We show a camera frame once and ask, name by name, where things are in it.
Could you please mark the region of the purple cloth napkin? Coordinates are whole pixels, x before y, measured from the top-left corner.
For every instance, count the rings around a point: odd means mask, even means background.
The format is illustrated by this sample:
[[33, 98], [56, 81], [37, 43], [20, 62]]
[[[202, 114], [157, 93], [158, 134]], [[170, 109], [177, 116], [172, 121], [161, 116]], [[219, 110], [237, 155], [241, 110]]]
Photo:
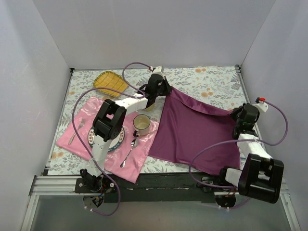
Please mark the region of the purple cloth napkin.
[[225, 166], [239, 168], [240, 152], [232, 140], [235, 121], [229, 111], [211, 106], [176, 88], [166, 96], [149, 156], [172, 163], [192, 164], [210, 175]]

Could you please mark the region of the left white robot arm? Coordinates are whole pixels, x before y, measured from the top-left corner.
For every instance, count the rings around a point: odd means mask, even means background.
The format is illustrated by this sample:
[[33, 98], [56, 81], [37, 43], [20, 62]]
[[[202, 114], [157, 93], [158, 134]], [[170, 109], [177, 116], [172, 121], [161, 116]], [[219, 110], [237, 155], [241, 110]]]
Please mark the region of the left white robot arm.
[[171, 86], [163, 71], [157, 67], [152, 71], [148, 83], [141, 86], [133, 96], [102, 103], [92, 123], [94, 144], [92, 150], [88, 151], [90, 161], [85, 169], [80, 170], [80, 175], [91, 192], [98, 192], [102, 188], [100, 175], [105, 174], [103, 166], [108, 149], [111, 141], [120, 133], [125, 117], [132, 112], [149, 108], [158, 96], [167, 96], [170, 93]]

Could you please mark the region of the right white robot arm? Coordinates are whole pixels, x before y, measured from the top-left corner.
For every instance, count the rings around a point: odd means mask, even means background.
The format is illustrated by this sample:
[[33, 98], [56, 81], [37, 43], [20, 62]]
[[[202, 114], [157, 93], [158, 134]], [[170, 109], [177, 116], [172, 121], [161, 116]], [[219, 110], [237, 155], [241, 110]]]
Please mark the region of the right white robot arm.
[[260, 113], [265, 113], [270, 103], [265, 98], [257, 98], [256, 104], [244, 103], [233, 109], [230, 116], [235, 121], [232, 138], [245, 155], [242, 170], [225, 166], [220, 170], [218, 187], [229, 191], [234, 186], [240, 195], [274, 204], [279, 199], [284, 164], [271, 157], [262, 147], [254, 130]]

